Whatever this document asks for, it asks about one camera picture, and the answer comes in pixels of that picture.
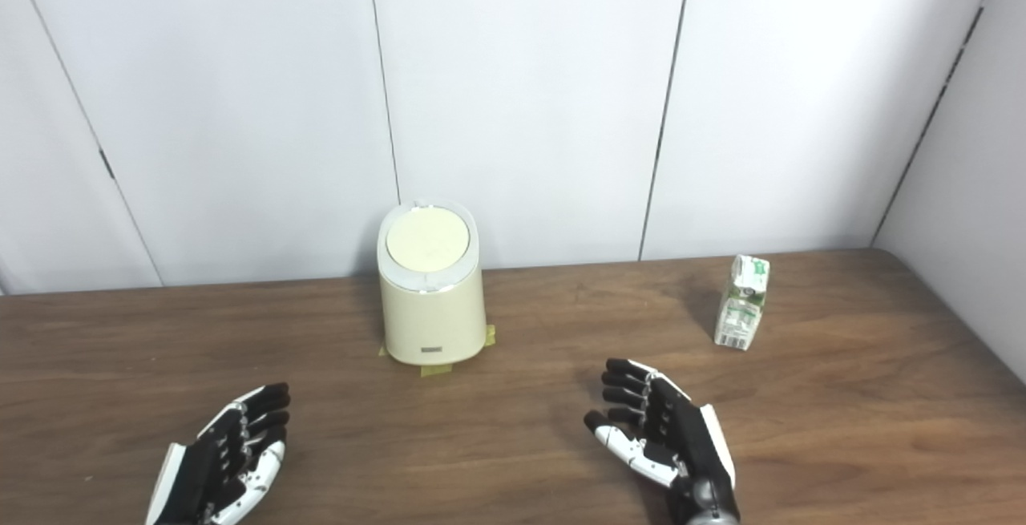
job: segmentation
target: white wall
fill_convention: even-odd
[[[875,244],[1026,379],[1024,2],[988,0]]]
[[[31,0],[0,0],[0,287],[159,284]]]
[[[167,284],[372,267],[397,203],[371,0],[37,0]]]
[[[980,0],[687,0],[644,258],[865,247]]]
[[[681,0],[37,2],[84,115],[4,0],[7,292],[344,276],[399,196],[487,267],[638,258],[649,197],[644,258],[865,246],[979,0],[687,0],[654,185]]]
[[[680,0],[377,0],[404,200],[485,267],[637,259]]]

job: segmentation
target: robot finger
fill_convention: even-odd
[[[626,422],[627,425],[637,428],[641,427],[641,421],[644,419],[644,415],[641,411],[625,407],[609,409],[608,415],[609,420],[613,422]]]
[[[268,429],[288,422],[288,411],[272,411],[249,423],[249,435],[255,437]]]
[[[261,456],[264,451],[267,451],[272,445],[276,443],[284,443],[285,437],[288,432],[285,430],[285,426],[276,425],[269,428],[261,440],[253,444],[252,446],[252,456],[256,458]]]
[[[252,408],[247,409],[246,416],[250,419],[259,419],[272,411],[280,411],[291,403],[292,398],[285,395],[284,397],[278,397],[270,401],[261,401],[253,405]]]
[[[638,380],[627,375],[618,375],[616,372],[608,371],[602,372],[602,383],[607,387],[620,387],[638,395],[644,393],[645,389],[643,380]]]
[[[247,409],[251,409],[268,401],[277,401],[279,398],[286,397],[287,395],[287,382],[265,383],[264,387],[249,391],[249,393],[242,397],[236,398],[235,401],[242,403]]]
[[[268,383],[255,391],[243,395],[238,400],[245,405],[246,416],[250,419],[260,418],[261,415],[284,409],[291,402],[288,396],[288,383]]]
[[[633,377],[641,382],[644,382],[649,374],[657,372],[656,369],[648,367],[648,365],[631,361],[630,358],[608,358],[605,360],[605,370],[615,375]]]
[[[644,398],[620,387],[602,390],[602,398],[609,403],[627,405],[628,407],[639,411],[645,408]]]
[[[267,495],[285,456],[285,427],[273,426],[253,448],[248,471],[232,480],[214,503],[211,525],[235,525]]]
[[[606,449],[627,463],[635,473],[663,485],[663,487],[669,487],[671,482],[680,475],[676,467],[664,462],[668,458],[672,458],[672,453],[665,449],[658,452],[645,440],[628,437],[602,413],[590,411],[584,416],[584,423]],[[661,458],[652,458],[646,454],[648,452],[653,452],[654,455]]]

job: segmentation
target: panel seam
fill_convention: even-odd
[[[385,79],[385,52],[382,50],[382,30],[378,21],[378,0],[370,0],[370,7],[374,13],[374,36],[378,39],[378,65],[382,73],[382,91],[385,93],[385,120],[388,123],[388,142],[392,150],[392,175],[395,178],[395,200],[396,204],[402,204],[402,192],[399,190],[399,164],[395,157],[395,136],[392,134],[392,108],[388,100],[388,81]]]
[[[65,80],[67,80],[68,83],[68,87],[71,90],[73,97],[75,98],[75,103],[78,106],[79,113],[80,115],[82,115],[82,119],[85,120],[85,124],[88,127],[89,135],[92,138],[92,143],[94,143],[97,152],[101,154],[101,156],[103,156],[104,146],[101,145],[100,143],[100,135],[96,134],[96,128],[92,126],[92,120],[89,119],[88,112],[86,112],[85,110],[85,105],[82,103],[82,98],[78,93],[77,87],[75,87],[75,82],[74,80],[72,80],[71,73],[68,72],[68,66],[65,64],[64,57],[61,55],[61,50],[57,49],[57,44],[53,39],[53,35],[50,32],[50,28],[46,24],[46,21],[44,21],[43,18],[43,13],[39,7],[39,3],[37,3],[36,0],[29,0],[29,2],[32,3],[32,8],[36,12],[36,17],[39,18],[39,24],[43,28],[43,33],[44,35],[46,35],[46,39],[50,43],[50,49],[53,50],[53,54],[57,58],[57,64],[61,66],[61,71],[64,73]],[[128,199],[125,199],[124,190],[121,190],[120,183],[118,183],[117,178],[114,177],[113,171],[110,168],[110,163],[107,163],[107,172],[110,173],[111,181],[114,183],[114,188],[117,189],[118,197],[120,197],[121,199],[122,206],[125,207],[125,213],[128,214],[128,220],[131,221],[132,229],[135,230],[135,234],[136,236],[139,236],[140,244],[143,244],[143,250],[146,251],[147,258],[150,259],[150,266],[153,267],[153,273],[156,274],[157,281],[158,283],[160,283],[161,287],[164,287],[165,285],[164,279],[163,277],[161,277],[160,269],[158,269],[157,262],[155,262],[153,259],[153,253],[150,251],[149,244],[146,243],[146,239],[143,237],[143,232],[142,230],[140,230],[139,221],[135,220],[135,214],[132,214],[131,207],[128,206]]]
[[[894,193],[891,193],[891,199],[887,200],[887,206],[883,208],[883,215],[880,217],[880,221],[876,225],[876,230],[873,233],[872,239],[869,240],[870,248],[876,247],[876,239],[879,239],[880,232],[883,230],[883,225],[887,220],[887,215],[891,214],[891,208],[894,208],[895,200],[898,200],[898,193],[901,192],[902,186],[905,185],[905,178],[908,177],[908,171],[911,170],[912,163],[915,160],[916,155],[919,154],[919,149],[922,148],[922,142],[926,138],[931,124],[934,124],[934,117],[937,116],[937,110],[940,108],[941,102],[944,100],[944,94],[948,91],[948,86],[951,84],[951,80],[955,75],[955,69],[958,68],[958,65],[961,62],[962,54],[965,52],[965,47],[969,45],[969,42],[973,37],[973,33],[976,31],[980,17],[983,16],[983,10],[986,9],[987,2],[988,0],[980,0],[980,5],[976,9],[973,22],[969,26],[969,30],[965,31],[965,37],[962,39],[961,45],[958,47],[958,53],[955,54],[955,58],[951,63],[951,68],[948,69],[948,75],[945,77],[941,90],[937,94],[937,100],[934,102],[933,108],[930,109],[930,115],[926,116],[926,122],[923,123],[922,130],[919,131],[919,137],[916,138],[915,145],[912,148],[912,153],[910,153],[908,161],[905,163],[905,168],[902,169],[902,173],[900,177],[898,177],[898,185],[895,186]]]
[[[670,73],[666,80],[666,95],[663,97],[663,115],[659,123],[659,137],[656,140],[656,157],[652,164],[652,178],[648,181],[648,200],[645,201],[644,220],[641,223],[641,243],[638,246],[638,260],[644,255],[644,241],[648,234],[648,220],[652,215],[652,200],[656,190],[656,177],[659,173],[659,157],[663,150],[663,133],[666,130],[666,115],[670,109],[670,93],[673,90],[673,75],[677,69],[677,50],[680,49],[680,32],[684,24],[684,7],[687,0],[680,0],[680,11],[677,13],[677,33],[673,39],[673,54],[670,57]]]

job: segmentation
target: cream cylindrical container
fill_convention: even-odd
[[[477,227],[467,208],[415,200],[378,233],[385,348],[409,365],[465,361],[484,347]]]

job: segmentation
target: table surface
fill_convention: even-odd
[[[0,298],[2,521],[142,523],[169,442],[285,380],[245,525],[666,524],[582,423],[607,357],[716,405],[747,524],[1026,519],[1026,391],[958,318],[882,251],[767,258],[747,353],[708,336],[729,258],[495,270],[498,344],[426,378],[366,277]]]

